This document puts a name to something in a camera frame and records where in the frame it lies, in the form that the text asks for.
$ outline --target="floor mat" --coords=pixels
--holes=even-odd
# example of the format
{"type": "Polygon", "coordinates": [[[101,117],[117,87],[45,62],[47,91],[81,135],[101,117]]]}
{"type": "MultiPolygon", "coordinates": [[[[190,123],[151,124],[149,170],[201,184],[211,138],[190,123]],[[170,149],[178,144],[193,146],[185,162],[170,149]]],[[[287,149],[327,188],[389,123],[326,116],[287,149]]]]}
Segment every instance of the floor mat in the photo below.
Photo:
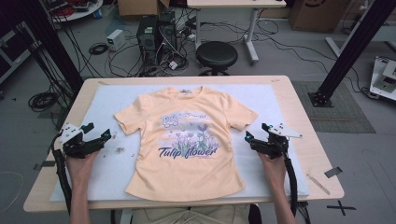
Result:
{"type": "Polygon", "coordinates": [[[321,83],[313,81],[292,82],[316,132],[375,133],[375,129],[364,116],[344,83],[338,86],[331,98],[334,107],[313,107],[308,92],[316,92],[321,83]]]}

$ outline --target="wooden table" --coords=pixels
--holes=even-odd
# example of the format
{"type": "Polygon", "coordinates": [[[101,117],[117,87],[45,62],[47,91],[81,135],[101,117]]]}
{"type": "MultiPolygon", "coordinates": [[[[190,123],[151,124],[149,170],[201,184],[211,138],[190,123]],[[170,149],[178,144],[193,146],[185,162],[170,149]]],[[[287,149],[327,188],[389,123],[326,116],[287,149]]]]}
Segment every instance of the wooden table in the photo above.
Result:
{"type": "MultiPolygon", "coordinates": [[[[91,101],[96,89],[100,85],[183,85],[183,84],[268,84],[271,85],[285,123],[304,137],[291,138],[299,162],[305,174],[309,173],[315,181],[307,178],[310,195],[304,197],[304,201],[339,199],[344,196],[343,188],[336,176],[328,178],[324,172],[332,169],[329,159],[320,144],[303,106],[285,76],[240,76],[240,77],[131,77],[131,78],[96,78],[84,82],[78,97],[70,110],[65,122],[79,125],[91,101]]],[[[47,161],[53,161],[50,154],[47,161]]],[[[54,212],[65,211],[65,203],[50,202],[50,196],[58,180],[56,167],[43,167],[38,175],[32,190],[24,204],[26,212],[54,212]]],[[[192,206],[214,205],[226,203],[268,203],[271,198],[258,198],[253,201],[222,201],[221,199],[208,200],[193,203],[161,203],[153,201],[103,201],[90,202],[91,209],[123,209],[134,207],[161,207],[161,206],[192,206]]]]}
{"type": "Polygon", "coordinates": [[[256,50],[254,49],[251,38],[253,37],[254,27],[256,25],[257,12],[259,8],[263,7],[285,7],[284,1],[276,0],[188,0],[187,5],[191,8],[196,8],[196,34],[195,34],[195,47],[198,48],[201,45],[201,18],[199,16],[201,8],[204,7],[244,7],[251,8],[250,14],[250,25],[247,31],[247,35],[244,36],[247,49],[250,54],[251,63],[257,63],[259,56],[257,56],[256,50]]]}

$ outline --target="graphic print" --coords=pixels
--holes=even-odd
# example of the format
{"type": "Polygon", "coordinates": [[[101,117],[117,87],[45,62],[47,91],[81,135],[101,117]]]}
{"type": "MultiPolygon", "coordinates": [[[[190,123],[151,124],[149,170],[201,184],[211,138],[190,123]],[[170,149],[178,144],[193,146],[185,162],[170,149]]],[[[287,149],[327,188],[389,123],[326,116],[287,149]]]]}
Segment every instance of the graphic print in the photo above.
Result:
{"type": "Polygon", "coordinates": [[[210,117],[201,112],[178,112],[163,116],[162,125],[167,132],[160,141],[159,156],[173,159],[210,158],[220,147],[218,139],[210,131],[210,123],[210,117]]]}

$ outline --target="white board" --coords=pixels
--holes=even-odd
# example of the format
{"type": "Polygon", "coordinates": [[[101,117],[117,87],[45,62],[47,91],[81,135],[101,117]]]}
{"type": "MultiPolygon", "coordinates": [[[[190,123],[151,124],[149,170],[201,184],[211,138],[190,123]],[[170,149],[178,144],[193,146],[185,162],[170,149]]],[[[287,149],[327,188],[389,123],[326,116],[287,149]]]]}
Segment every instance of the white board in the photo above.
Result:
{"type": "MultiPolygon", "coordinates": [[[[252,133],[257,139],[266,141],[266,137],[268,136],[262,130],[262,123],[268,125],[283,123],[282,114],[270,85],[218,84],[205,86],[214,90],[228,92],[243,105],[259,113],[255,121],[246,127],[246,131],[252,133]]],[[[89,201],[142,200],[124,191],[134,174],[135,160],[140,145],[140,133],[126,136],[113,115],[132,104],[138,95],[168,87],[174,87],[180,90],[193,90],[199,88],[200,85],[103,85],[98,88],[84,120],[81,124],[75,124],[79,127],[93,122],[95,128],[84,135],[84,141],[99,137],[107,129],[110,129],[113,135],[106,142],[105,148],[101,150],[93,165],[88,190],[89,201]]],[[[236,167],[247,186],[243,190],[226,198],[246,199],[270,197],[271,191],[265,181],[262,162],[257,152],[250,149],[249,144],[245,141],[245,134],[245,130],[238,132],[232,129],[236,167]]],[[[305,177],[292,143],[290,143],[289,156],[292,160],[298,181],[298,195],[307,196],[309,195],[309,188],[305,182],[305,177]]],[[[290,195],[289,179],[287,177],[285,190],[287,195],[290,195]]],[[[59,182],[55,186],[50,200],[52,202],[64,201],[59,182]]]]}

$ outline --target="t-shirt sleeve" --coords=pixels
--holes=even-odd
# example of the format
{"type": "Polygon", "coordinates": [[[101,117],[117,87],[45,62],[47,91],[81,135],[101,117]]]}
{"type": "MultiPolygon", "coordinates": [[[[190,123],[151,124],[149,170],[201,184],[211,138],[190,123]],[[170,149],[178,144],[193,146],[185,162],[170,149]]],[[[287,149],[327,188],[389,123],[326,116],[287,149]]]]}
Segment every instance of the t-shirt sleeve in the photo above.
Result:
{"type": "Polygon", "coordinates": [[[228,93],[222,95],[221,101],[229,124],[238,131],[243,131],[245,126],[251,124],[259,115],[256,111],[242,105],[228,93]]]}
{"type": "Polygon", "coordinates": [[[127,106],[114,114],[117,122],[125,134],[131,134],[142,129],[145,117],[150,108],[150,100],[147,95],[140,95],[132,105],[127,106]]]}

